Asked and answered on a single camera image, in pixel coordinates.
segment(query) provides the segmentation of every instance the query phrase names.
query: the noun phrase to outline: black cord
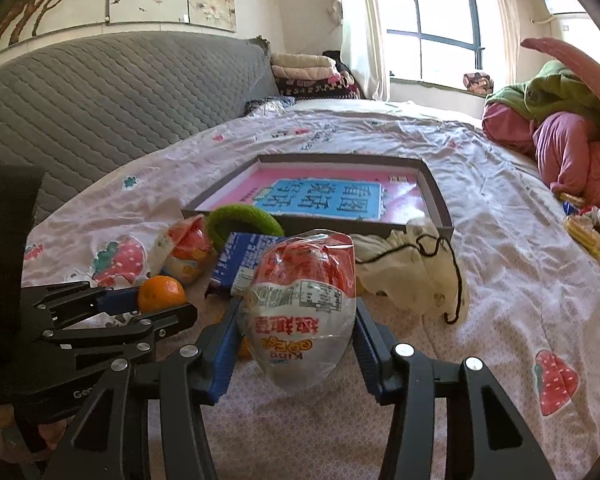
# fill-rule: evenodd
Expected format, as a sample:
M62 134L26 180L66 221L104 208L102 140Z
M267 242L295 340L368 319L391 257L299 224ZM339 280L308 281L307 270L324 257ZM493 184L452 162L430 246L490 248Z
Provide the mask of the black cord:
M436 248L434 249L433 252L430 252L430 253L427 252L427 250L421 243L421 240L423 238L432 238L433 240L436 241ZM362 261L362 260L359 260L358 258L356 258L356 263L361 264L361 265L372 264L372 263L377 262L378 260L381 260L385 256L388 256L389 254L394 254L394 253L397 253L398 251L401 251L401 250L407 249L407 248L416 249L420 253L420 255L424 256L425 258L433 258L434 256L436 256L438 254L438 251L440 250L440 247L442 247L444 242L446 242L446 246L451 251L451 258L453 260L454 267L456 268L456 278L458 279L458 303L456 304L456 316L451 321L449 321L449 314L445 312L446 324L453 325L456 321L458 321L458 319L460 317L460 307L462 304L462 275L460 274L460 267L458 266L458 261L456 260L456 253L454 252L453 247L448 242L448 240L446 240L446 238L443 238L443 237L436 238L433 235L424 233L423 235L420 235L419 237L416 238L417 245L407 242L404 245L401 245L399 247L394 247L393 249L389 249L385 253L378 254L378 256L374 256L373 258L371 258L369 260Z

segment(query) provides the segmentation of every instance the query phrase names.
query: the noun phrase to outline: bed sheet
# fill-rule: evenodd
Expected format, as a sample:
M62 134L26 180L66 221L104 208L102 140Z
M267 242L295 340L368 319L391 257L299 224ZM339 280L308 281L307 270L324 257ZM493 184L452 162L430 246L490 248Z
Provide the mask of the bed sheet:
M466 116L408 104L321 102L222 124L108 174L37 226L24 285L92 279L107 248L116 247L111 242L137 242L146 254L158 232L180 218L180 206L223 175L256 153L298 151L426 161L456 226L453 244L471 297L468 318L447 326L367 296L369 310L430 357L484 359L558 480L583 478L600 454L600 258L561 227L562 208L533 165L491 144ZM126 275L137 283L148 269L143 260L131 270ZM118 285L129 285L121 280ZM207 280L208 273L187 291L199 322L162 342L160 357L195 341L224 308L218 298L203 298ZM559 391L549 391L547 374ZM543 404L543 392L559 406ZM366 480L378 476L392 409L366 392L349 349L327 380L294 396L273 387L254 362L241 362L228 393L203 415L222 480ZM445 435L441 416L436 479L444 475ZM150 438L152 479L162 480L153 401Z

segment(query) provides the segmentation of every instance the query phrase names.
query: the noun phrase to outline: open box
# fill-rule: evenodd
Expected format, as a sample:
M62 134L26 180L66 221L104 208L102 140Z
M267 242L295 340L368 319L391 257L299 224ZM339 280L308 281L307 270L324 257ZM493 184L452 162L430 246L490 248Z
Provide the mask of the open box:
M454 226L438 185L417 158L337 153L257 155L195 197L186 217L231 204L271 213L287 235L312 229L387 237L428 216L451 241Z

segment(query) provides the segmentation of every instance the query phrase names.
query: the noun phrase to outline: white curtain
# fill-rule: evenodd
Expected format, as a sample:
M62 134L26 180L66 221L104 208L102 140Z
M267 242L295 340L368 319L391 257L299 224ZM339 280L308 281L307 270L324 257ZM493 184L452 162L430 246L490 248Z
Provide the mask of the white curtain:
M342 1L342 61L349 66L367 99L389 99L384 63L380 0Z
M520 17L516 0L496 0L504 37L504 85L516 82L516 66L520 54Z

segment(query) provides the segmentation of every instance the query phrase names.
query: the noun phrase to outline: air conditioner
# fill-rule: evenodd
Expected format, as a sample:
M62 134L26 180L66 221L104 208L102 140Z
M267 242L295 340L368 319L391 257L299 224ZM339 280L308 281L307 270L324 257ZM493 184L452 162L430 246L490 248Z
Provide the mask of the air conditioner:
M586 14L587 11L578 0L544 0L547 10L552 15Z

